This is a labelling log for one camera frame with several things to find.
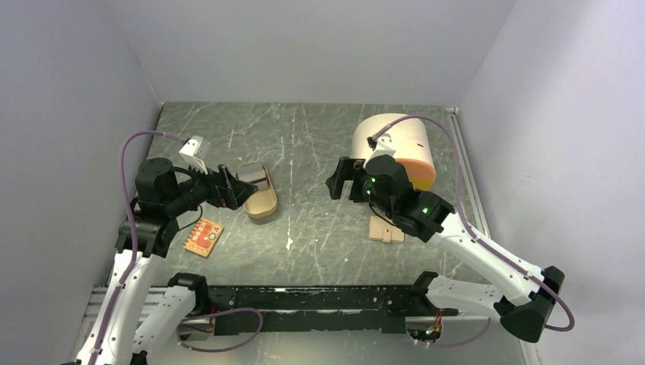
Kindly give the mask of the grey credit card stack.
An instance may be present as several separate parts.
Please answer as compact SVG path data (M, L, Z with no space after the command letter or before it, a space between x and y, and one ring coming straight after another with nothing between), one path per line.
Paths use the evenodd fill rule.
M247 163L236 171L236 178L249 184L256 185L259 189L267 187L268 175L264 165L260 162Z

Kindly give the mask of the tan oval tray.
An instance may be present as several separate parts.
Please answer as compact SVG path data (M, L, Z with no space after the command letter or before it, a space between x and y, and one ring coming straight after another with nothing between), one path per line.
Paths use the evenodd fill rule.
M265 189L258 188L258 192L253 194L243 205L246 213L253 219L268 217L273 214L278 207L275 188L267 169L266 172L268 175L267 187Z

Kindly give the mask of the tan card holder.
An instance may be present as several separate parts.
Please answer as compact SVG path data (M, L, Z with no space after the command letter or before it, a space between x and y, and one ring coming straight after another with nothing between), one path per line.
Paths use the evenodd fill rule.
M368 238L385 244L403 243L405 234L399 228L393 226L392 222L387 218L382 219L372 215L368 227Z

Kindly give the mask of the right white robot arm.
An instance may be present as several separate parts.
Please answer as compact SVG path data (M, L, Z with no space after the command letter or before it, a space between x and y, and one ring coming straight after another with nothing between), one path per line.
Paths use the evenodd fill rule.
M403 165L393 157L341 157L326 179L332 199L341 197L347 181L352 183L352 202L382 211L404 234L442 247L487 280L476 284L425 271L410 296L416 313L460 309L499 322L520 340L539 341L564 282L560 269L540 268L499 246L439 195L414 188Z

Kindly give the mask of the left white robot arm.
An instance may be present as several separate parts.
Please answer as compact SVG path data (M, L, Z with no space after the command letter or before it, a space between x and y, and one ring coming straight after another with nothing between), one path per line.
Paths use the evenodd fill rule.
M177 218L203 203L236 210L258 190L224 165L184 169L162 157L139 166L135 189L136 197L126 202L106 296L76 364L151 364L183 319L212 314L205 277L178 273L148 318L140 319L154 276L180 230Z

